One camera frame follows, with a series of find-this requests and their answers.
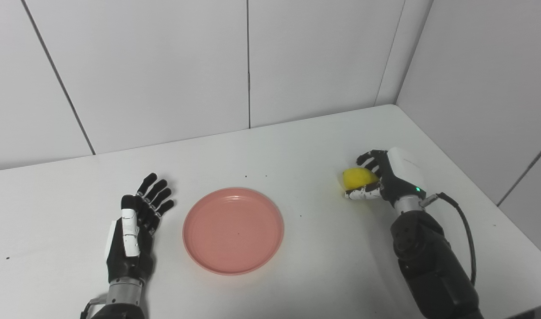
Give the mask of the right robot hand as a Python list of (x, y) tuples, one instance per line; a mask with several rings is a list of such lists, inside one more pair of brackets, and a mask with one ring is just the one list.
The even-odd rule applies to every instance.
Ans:
[(392, 147), (387, 151), (372, 149), (361, 154), (356, 159), (356, 164), (370, 170), (378, 181), (350, 187), (345, 191), (345, 198), (382, 198), (395, 206), (401, 198), (413, 196), (421, 201), (427, 197), (420, 165), (410, 152), (402, 148)]

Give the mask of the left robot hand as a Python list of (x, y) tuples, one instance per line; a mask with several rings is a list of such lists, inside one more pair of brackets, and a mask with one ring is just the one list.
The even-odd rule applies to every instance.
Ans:
[(146, 283), (155, 269), (153, 237), (164, 214), (175, 206), (167, 180), (154, 172), (134, 195), (121, 198), (121, 217), (109, 230), (106, 258), (108, 282), (129, 277)]

